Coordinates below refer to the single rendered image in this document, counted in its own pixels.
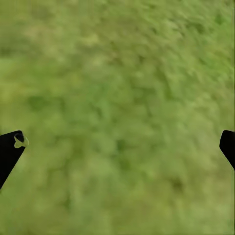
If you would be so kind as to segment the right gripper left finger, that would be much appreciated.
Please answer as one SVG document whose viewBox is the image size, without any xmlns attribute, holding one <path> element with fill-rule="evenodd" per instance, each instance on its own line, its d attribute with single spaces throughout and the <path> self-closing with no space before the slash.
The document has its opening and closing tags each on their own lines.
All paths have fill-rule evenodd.
<svg viewBox="0 0 235 235">
<path fill-rule="evenodd" d="M 28 145 L 21 130 L 0 136 L 0 189 Z"/>
</svg>

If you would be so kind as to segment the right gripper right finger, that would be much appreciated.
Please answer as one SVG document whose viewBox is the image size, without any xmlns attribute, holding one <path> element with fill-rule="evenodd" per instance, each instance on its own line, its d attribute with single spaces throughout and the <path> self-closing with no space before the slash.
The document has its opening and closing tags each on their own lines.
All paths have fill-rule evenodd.
<svg viewBox="0 0 235 235">
<path fill-rule="evenodd" d="M 224 130 L 219 147 L 235 170 L 235 132 Z"/>
</svg>

